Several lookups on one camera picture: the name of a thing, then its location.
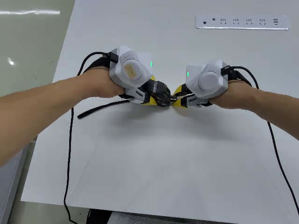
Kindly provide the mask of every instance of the white power strip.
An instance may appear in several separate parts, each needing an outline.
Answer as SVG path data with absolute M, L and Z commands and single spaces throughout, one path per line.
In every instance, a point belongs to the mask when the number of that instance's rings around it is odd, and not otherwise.
M 195 27 L 197 29 L 288 30 L 289 21 L 285 15 L 197 15 L 195 19 Z

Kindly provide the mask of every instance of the white table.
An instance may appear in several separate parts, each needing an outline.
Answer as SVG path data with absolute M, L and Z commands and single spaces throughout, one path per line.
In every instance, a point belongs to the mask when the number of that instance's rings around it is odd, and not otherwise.
M 96 50 L 151 52 L 173 92 L 187 64 L 243 65 L 260 87 L 299 97 L 297 8 L 293 1 L 77 0 L 54 81 L 74 76 Z M 198 30 L 196 14 L 285 14 L 290 31 Z M 90 98 L 80 112 L 119 100 Z M 22 200 L 62 204 L 67 112 L 38 137 Z M 274 128 L 299 198 L 299 142 Z M 74 120 L 70 206 L 232 223 L 297 223 L 268 127 L 256 115 L 217 106 L 187 110 L 119 105 Z

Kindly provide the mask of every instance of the label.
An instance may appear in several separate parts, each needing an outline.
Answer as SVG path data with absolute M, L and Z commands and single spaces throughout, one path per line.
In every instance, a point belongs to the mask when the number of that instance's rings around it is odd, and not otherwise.
M 125 65 L 125 71 L 130 79 L 136 78 L 137 74 L 130 64 Z

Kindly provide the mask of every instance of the black wire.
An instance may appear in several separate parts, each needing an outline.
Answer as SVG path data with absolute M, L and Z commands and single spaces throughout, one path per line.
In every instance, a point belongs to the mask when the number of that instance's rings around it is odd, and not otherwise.
M 82 64 L 81 64 L 81 67 L 79 69 L 79 72 L 77 74 L 77 76 L 79 76 L 83 70 L 83 67 L 86 63 L 86 61 L 93 55 L 104 55 L 104 56 L 107 56 L 109 57 L 109 54 L 108 53 L 105 53 L 105 52 L 100 52 L 100 51 L 96 51 L 96 52 L 93 52 L 93 53 L 90 53 L 88 56 L 86 56 L 86 58 L 84 58 Z M 70 135 L 69 135 L 69 154 L 68 154 L 68 160 L 67 160 L 67 178 L 66 178 L 66 187 L 65 187 L 65 192 L 64 192 L 64 207 L 65 207 L 65 210 L 67 212 L 67 215 L 69 217 L 69 221 L 71 223 L 74 223 L 74 224 L 78 224 L 76 223 L 75 221 L 73 221 L 71 219 L 71 214 L 70 214 L 70 210 L 69 208 L 67 207 L 66 205 L 66 197 L 67 197 L 67 192 L 69 190 L 69 182 L 70 182 L 70 162 L 71 162 L 71 134 L 72 134 L 72 129 L 73 129 L 73 121 L 74 121 L 74 107 L 71 108 L 71 124 L 70 124 Z
M 257 81 L 256 81 L 256 78 L 253 76 L 253 74 L 248 69 L 246 69 L 246 68 L 244 68 L 242 66 L 231 66 L 231 67 L 228 67 L 226 70 L 233 70 L 233 69 L 242 69 L 242 70 L 246 71 L 251 76 L 251 78 L 253 79 L 253 81 L 254 81 L 254 83 L 256 85 L 256 88 L 259 89 Z M 291 187 L 291 185 L 290 185 L 290 183 L 288 181 L 288 178 L 285 175 L 284 169 L 283 169 L 282 164 L 280 162 L 280 158 L 279 158 L 279 154 L 278 154 L 278 151 L 277 151 L 277 147 L 276 147 L 276 142 L 275 142 L 275 138 L 274 138 L 274 133 L 273 133 L 273 130 L 272 130 L 272 126 L 271 126 L 270 122 L 268 122 L 268 121 L 267 121 L 267 124 L 268 124 L 269 130 L 270 130 L 270 134 L 271 134 L 271 137 L 272 137 L 274 151 L 275 151 L 275 155 L 276 155 L 276 159 L 277 159 L 279 168 L 281 170 L 282 175 L 284 176 L 286 184 L 289 187 L 290 193 L 292 195 L 292 198 L 293 198 L 293 201 L 295 203 L 295 207 L 296 207 L 296 210 L 297 210 L 297 213 L 298 213 L 298 216 L 299 216 L 299 206 L 298 206 L 295 194 L 293 192 L 293 189 L 292 189 L 292 187 Z
M 78 118 L 78 119 L 82 119 L 82 118 L 84 118 L 84 117 L 86 117 L 86 116 L 88 116 L 88 115 L 90 115 L 90 114 L 92 114 L 92 113 L 94 113 L 94 112 L 96 112 L 96 111 L 99 111 L 99 110 L 101 110 L 101 109 L 104 109 L 104 108 L 106 108 L 106 107 L 113 106 L 113 105 L 118 105 L 118 104 L 129 103 L 129 102 L 130 102 L 129 100 L 122 100 L 122 101 L 116 101 L 116 102 L 112 102 L 112 103 L 109 103 L 109 104 L 105 104 L 105 105 L 102 105 L 102 106 L 97 106 L 97 107 L 95 107 L 95 108 L 93 108 L 93 109 L 90 109 L 90 110 L 88 110 L 88 111 L 85 111 L 85 112 L 79 114 L 79 115 L 77 116 L 77 118 Z

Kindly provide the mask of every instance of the gray floor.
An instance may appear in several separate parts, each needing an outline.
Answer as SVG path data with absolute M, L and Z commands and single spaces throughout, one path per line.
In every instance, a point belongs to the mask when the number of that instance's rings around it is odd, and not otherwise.
M 0 96 L 52 82 L 74 0 L 1 0 Z M 67 223 L 63 206 L 21 202 L 20 197 L 35 143 L 30 143 L 11 224 Z M 85 223 L 88 210 L 71 208 Z

